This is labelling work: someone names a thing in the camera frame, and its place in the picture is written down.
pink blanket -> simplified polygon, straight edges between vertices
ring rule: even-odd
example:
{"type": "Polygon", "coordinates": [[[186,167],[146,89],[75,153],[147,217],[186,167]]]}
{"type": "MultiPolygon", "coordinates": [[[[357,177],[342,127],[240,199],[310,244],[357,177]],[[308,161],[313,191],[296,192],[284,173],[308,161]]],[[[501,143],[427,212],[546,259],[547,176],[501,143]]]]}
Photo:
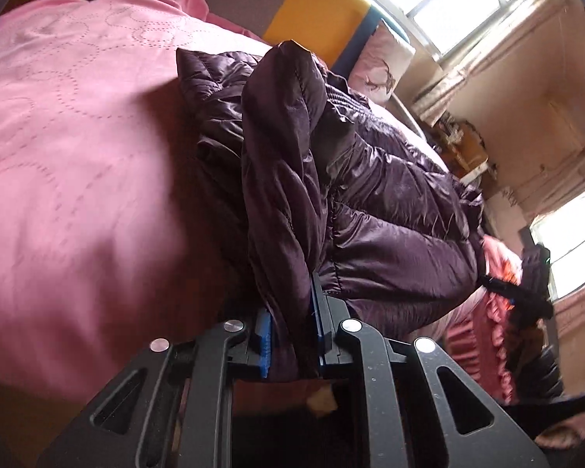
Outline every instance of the pink blanket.
{"type": "Polygon", "coordinates": [[[0,17],[0,382],[84,401],[226,293],[178,47],[264,54],[203,0],[38,0],[0,17]]]}

puffer jacket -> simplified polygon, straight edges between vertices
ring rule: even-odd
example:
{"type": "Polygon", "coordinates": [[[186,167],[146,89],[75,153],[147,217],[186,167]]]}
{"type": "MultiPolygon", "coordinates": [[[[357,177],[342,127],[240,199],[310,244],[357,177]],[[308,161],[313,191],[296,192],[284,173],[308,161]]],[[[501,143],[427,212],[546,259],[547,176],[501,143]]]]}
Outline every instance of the puffer jacket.
{"type": "Polygon", "coordinates": [[[399,339],[463,302],[485,271],[480,192],[288,41],[263,59],[178,50],[222,248],[273,315],[269,376],[312,374],[310,273],[399,339]]]}

pink ruffled fabric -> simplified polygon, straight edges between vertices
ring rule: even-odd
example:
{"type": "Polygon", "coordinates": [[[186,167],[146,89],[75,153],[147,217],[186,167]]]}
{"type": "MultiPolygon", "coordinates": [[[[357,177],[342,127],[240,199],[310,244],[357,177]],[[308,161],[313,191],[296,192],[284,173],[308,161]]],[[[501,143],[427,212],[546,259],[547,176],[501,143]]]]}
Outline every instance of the pink ruffled fabric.
{"type": "MultiPolygon", "coordinates": [[[[497,239],[485,236],[484,253],[488,272],[495,278],[519,284],[521,260],[497,239]]],[[[515,384],[506,368],[504,347],[509,302],[491,292],[463,322],[447,330],[446,346],[451,357],[495,399],[514,400],[515,384]]]]}

black clamp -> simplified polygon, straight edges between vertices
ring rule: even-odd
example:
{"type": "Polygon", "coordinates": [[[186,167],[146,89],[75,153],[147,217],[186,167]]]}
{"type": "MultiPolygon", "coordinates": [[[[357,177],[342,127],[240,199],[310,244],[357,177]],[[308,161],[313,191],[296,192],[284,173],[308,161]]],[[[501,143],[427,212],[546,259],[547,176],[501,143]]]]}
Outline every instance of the black clamp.
{"type": "Polygon", "coordinates": [[[550,250],[543,245],[524,248],[520,285],[491,276],[482,276],[479,284],[490,292],[508,299],[515,308],[511,322],[523,329],[535,325],[540,318],[551,319],[555,314],[550,302],[550,250]]]}
{"type": "MultiPolygon", "coordinates": [[[[433,340],[385,339],[324,295],[316,275],[312,281],[319,371],[351,383],[360,466],[548,466],[433,340]]],[[[261,380],[268,318],[261,311],[229,320],[184,344],[153,341],[56,438],[38,468],[164,468],[180,422],[178,468],[228,468],[232,382],[261,380]]]]}

white pillow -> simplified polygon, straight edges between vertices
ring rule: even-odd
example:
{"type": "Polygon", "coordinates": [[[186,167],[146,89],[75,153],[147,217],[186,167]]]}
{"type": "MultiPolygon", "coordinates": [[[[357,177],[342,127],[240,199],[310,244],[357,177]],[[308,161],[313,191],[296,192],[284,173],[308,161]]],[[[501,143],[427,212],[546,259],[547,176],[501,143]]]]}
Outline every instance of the white pillow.
{"type": "Polygon", "coordinates": [[[415,52],[416,49],[382,20],[351,70],[349,86],[373,102],[384,105],[415,52]]]}

